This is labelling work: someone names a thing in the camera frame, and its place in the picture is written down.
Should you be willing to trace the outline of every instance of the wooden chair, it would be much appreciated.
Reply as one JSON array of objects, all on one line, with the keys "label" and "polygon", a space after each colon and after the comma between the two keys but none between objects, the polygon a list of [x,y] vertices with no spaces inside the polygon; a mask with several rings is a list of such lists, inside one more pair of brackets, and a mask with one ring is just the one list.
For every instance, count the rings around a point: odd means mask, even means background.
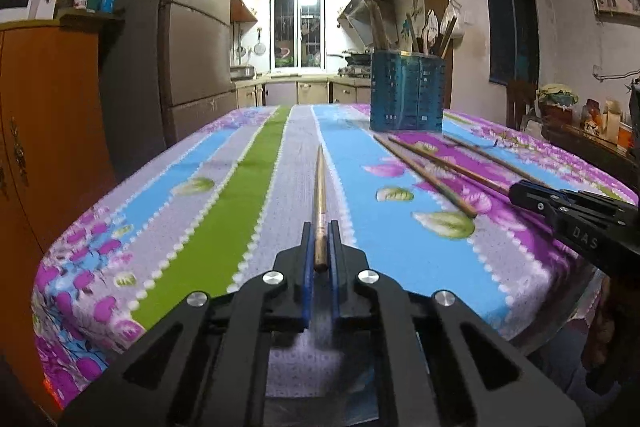
[{"label": "wooden chair", "polygon": [[536,86],[524,80],[512,80],[507,84],[507,127],[520,130],[527,107],[536,102]]}]

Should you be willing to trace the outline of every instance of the green stripe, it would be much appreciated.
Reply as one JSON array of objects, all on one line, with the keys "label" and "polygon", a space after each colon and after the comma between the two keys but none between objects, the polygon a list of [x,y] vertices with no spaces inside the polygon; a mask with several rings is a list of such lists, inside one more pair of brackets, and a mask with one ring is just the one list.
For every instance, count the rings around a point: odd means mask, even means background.
[{"label": "green stripe", "polygon": [[178,257],[132,317],[153,326],[194,290],[223,295],[251,242],[278,156],[290,107],[279,108],[264,124],[236,171]]}]

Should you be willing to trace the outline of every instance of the floral tablecloth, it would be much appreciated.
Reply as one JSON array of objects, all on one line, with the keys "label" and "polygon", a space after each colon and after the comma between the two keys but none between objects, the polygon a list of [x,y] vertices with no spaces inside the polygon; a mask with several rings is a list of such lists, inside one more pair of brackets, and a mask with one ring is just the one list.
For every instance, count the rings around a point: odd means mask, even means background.
[{"label": "floral tablecloth", "polygon": [[[372,139],[368,110],[233,111],[82,214],[42,260],[32,299],[46,385],[60,406],[189,292],[234,291],[270,269],[278,251],[299,244],[312,216],[318,144],[328,165],[329,218],[372,268],[409,291],[454,291],[505,338],[527,328],[576,266],[575,253],[503,197],[421,159],[478,210],[468,219]],[[636,201],[579,158],[497,124],[446,112],[443,131],[495,144],[494,155],[555,188]],[[442,135],[398,136],[505,186],[518,180]],[[328,346],[329,322],[324,316],[294,346],[271,351],[269,396],[322,396],[340,387],[347,355]]]}]

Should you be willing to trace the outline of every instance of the window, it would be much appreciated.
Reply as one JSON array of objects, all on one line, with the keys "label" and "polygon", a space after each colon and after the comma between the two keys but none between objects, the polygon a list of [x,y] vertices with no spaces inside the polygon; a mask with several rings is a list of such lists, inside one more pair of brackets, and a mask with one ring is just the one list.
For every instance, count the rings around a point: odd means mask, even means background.
[{"label": "window", "polygon": [[538,84],[540,49],[536,0],[488,0],[491,33],[489,81]]},{"label": "window", "polygon": [[324,69],[324,0],[271,0],[271,64]]}]

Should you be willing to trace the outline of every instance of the cabinet handle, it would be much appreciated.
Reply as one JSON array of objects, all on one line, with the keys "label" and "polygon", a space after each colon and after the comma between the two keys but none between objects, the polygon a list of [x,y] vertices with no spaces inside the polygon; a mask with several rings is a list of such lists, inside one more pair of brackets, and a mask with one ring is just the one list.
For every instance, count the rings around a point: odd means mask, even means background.
[{"label": "cabinet handle", "polygon": [[14,136],[14,156],[15,162],[20,169],[20,177],[25,185],[29,185],[27,179],[27,161],[24,158],[24,149],[20,143],[20,137],[18,136],[18,126],[15,123],[15,118],[11,119],[11,134]]}]

